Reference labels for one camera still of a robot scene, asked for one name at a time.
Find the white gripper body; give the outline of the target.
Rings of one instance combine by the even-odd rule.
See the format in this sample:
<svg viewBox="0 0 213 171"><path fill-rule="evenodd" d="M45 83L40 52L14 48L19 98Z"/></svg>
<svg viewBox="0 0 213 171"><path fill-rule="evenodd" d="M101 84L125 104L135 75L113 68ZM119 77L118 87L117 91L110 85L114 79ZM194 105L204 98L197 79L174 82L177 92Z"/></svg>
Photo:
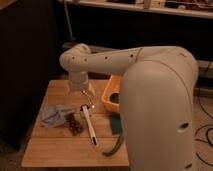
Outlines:
<svg viewBox="0 0 213 171"><path fill-rule="evenodd" d="M68 85L71 91L85 91L88 95L95 95L94 87L89 81L88 73L85 71L70 72Z"/></svg>

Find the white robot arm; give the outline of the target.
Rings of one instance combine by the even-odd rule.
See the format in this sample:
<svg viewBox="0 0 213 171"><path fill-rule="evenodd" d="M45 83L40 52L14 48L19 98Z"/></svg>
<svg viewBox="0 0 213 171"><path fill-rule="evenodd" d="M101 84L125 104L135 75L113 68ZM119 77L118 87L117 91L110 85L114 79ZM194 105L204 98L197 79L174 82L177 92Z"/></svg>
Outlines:
<svg viewBox="0 0 213 171"><path fill-rule="evenodd" d="M197 171L193 92L198 66L188 50L151 46L93 53L78 44L59 61L73 91L89 88L89 72L121 77L119 109L131 171Z"/></svg>

